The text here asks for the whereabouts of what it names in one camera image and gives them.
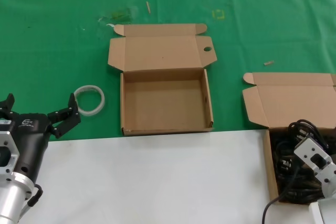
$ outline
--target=open cardboard box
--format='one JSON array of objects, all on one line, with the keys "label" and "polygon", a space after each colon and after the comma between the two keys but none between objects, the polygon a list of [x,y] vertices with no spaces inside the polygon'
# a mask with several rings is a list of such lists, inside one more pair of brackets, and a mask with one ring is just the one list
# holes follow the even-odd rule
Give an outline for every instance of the open cardboard box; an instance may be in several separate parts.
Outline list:
[{"label": "open cardboard box", "polygon": [[108,64],[121,74],[124,135],[208,132],[213,114],[205,66],[216,61],[205,24],[115,25]]},{"label": "open cardboard box", "polygon": [[290,123],[306,119],[332,134],[336,127],[336,74],[246,73],[244,80],[255,87],[243,90],[251,122],[268,127],[264,155],[270,199],[278,197],[272,160],[272,134],[286,131]]}]

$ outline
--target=robotic arm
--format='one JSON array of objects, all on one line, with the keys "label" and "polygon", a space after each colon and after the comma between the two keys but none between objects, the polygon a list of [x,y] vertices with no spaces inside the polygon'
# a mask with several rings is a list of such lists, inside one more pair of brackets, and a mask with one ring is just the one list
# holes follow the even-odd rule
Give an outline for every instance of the robotic arm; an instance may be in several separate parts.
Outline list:
[{"label": "robotic arm", "polygon": [[12,94],[0,102],[0,224],[17,224],[38,201],[43,191],[35,182],[50,136],[60,138],[80,123],[74,94],[67,108],[48,115],[18,114],[13,105]]},{"label": "robotic arm", "polygon": [[322,184],[325,199],[310,204],[309,210],[316,224],[333,224],[336,218],[336,164],[310,136],[303,139],[294,153],[306,163]]}]

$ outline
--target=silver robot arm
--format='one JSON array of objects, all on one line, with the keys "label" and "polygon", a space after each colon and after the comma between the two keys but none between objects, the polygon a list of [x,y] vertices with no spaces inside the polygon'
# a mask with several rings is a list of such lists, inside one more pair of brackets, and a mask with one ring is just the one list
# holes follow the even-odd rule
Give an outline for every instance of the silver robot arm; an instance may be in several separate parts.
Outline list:
[{"label": "silver robot arm", "polygon": [[306,163],[321,182],[325,199],[310,204],[309,210],[316,224],[336,223],[336,164],[312,138],[302,140],[294,153]]}]

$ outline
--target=small debris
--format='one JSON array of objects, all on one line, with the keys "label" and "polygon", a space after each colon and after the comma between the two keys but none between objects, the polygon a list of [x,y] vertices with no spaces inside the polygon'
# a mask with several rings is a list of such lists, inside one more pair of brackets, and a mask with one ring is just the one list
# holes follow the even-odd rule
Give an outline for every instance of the small debris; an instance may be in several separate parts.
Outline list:
[{"label": "small debris", "polygon": [[274,61],[271,60],[271,61],[269,61],[269,62],[265,62],[264,65],[267,66],[267,65],[271,65],[271,64],[273,64],[273,63],[274,63]]},{"label": "small debris", "polygon": [[146,4],[147,4],[148,13],[150,14],[151,13],[151,8],[149,7],[148,1],[146,1]]}]

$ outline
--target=metal bracket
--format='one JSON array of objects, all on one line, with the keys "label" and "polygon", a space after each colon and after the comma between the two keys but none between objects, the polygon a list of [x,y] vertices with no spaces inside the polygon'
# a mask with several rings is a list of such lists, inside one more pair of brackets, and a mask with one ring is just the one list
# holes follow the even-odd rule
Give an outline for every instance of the metal bracket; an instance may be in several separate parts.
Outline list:
[{"label": "metal bracket", "polygon": [[327,185],[336,176],[336,164],[321,146],[310,137],[302,140],[295,147],[294,153],[314,171],[315,177],[322,185]]},{"label": "metal bracket", "polygon": [[0,167],[0,177],[7,177],[12,174],[19,158],[19,151],[9,131],[0,131],[0,148],[8,148],[11,152],[8,164],[5,167]]}]

